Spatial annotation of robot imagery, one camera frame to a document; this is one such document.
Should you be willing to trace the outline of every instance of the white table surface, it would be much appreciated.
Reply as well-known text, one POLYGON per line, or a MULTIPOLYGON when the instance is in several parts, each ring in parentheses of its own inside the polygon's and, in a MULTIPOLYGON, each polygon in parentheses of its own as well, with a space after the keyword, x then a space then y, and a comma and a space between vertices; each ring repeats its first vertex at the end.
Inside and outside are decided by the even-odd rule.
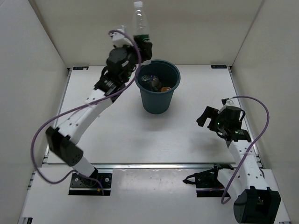
MULTIPOLYGON (((206 106, 219 109, 221 99, 235 96, 229 71, 210 65, 177 67, 181 82, 167 112, 146 112, 134 83, 90 125, 78 146, 91 163, 234 162, 225 141, 206 128, 209 120, 204 128, 196 123, 206 106)), ((62 112, 83 104, 102 69, 72 71, 62 112)), ((50 152, 48 163, 62 161, 50 152)))
MULTIPOLYGON (((41 168, 51 180, 62 178, 70 168, 41 168)), ((233 202, 197 198, 194 185, 182 182, 204 169, 114 169, 110 196, 70 196, 70 176, 50 185, 35 175, 22 217, 32 224, 237 224, 233 202)), ((272 190, 278 190, 271 170, 264 170, 272 190)), ((281 201, 275 224, 290 221, 281 201)))

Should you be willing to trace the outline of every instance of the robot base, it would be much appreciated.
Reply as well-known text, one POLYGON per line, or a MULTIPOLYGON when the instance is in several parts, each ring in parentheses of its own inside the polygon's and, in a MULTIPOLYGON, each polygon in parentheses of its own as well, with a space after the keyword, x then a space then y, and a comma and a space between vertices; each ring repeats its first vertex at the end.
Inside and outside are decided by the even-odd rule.
MULTIPOLYGON (((69 188, 69 195, 91 195, 91 196, 103 196, 101 191, 98 191, 98 184, 95 182, 92 185, 85 185, 81 181, 82 177, 76 173, 71 176, 71 183, 69 188)), ((112 174, 111 173, 98 173, 97 178, 104 189, 104 195, 110 196, 112 174)))

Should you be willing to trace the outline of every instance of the plastic bottle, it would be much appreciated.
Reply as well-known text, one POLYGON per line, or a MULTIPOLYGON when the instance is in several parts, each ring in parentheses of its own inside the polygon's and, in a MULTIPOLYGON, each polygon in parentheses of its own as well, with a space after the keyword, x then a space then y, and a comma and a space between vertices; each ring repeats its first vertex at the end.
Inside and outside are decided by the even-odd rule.
POLYGON ((162 84, 157 76, 145 75, 141 77, 142 87, 153 92, 160 92, 162 84))
POLYGON ((150 31, 148 22, 143 10, 143 2, 134 2, 135 13, 133 16, 133 37, 144 42, 150 41, 150 31))

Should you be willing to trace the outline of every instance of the bottle cap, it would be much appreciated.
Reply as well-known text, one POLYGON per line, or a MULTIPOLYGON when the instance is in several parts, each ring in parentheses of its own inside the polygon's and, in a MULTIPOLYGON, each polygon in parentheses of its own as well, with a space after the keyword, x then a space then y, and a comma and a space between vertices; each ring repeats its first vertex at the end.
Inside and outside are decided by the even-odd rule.
POLYGON ((136 1, 134 2, 134 7, 135 8, 141 8, 143 6, 143 2, 142 1, 136 1))

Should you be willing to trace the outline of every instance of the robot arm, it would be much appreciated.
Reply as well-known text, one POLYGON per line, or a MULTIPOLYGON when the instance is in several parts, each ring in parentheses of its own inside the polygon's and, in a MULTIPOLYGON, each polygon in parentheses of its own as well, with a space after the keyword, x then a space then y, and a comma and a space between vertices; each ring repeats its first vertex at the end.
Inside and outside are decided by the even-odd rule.
POLYGON ((240 169, 236 178, 232 178, 234 169, 228 165, 215 164, 211 170, 197 173, 196 178, 213 180, 216 187, 229 186, 228 193, 234 201, 234 215, 238 223, 272 224, 281 201, 280 195, 278 191, 270 189, 254 152, 249 149, 250 136, 241 128, 245 111, 236 107, 230 99, 223 99, 222 104, 220 110, 206 107, 197 123, 203 127, 206 119, 211 119, 208 128, 226 141, 236 164, 241 164, 240 169))
MULTIPOLYGON (((125 32, 125 28, 121 27, 120 31, 125 32)), ((111 35, 111 38, 114 49, 110 51, 106 61, 107 66, 104 67, 99 81, 85 101, 88 107, 74 112, 55 129, 49 127, 46 130, 50 150, 68 166, 90 178, 97 178, 98 170, 88 162, 83 156, 83 151, 76 145, 90 124, 112 105, 119 95, 95 104, 92 102, 125 88, 125 83, 129 81, 138 62, 137 53, 127 38, 116 32, 111 35)), ((138 47, 143 52, 142 62, 151 59, 152 44, 150 42, 140 43, 138 47)), ((88 179, 82 178, 81 181, 91 185, 88 179)))

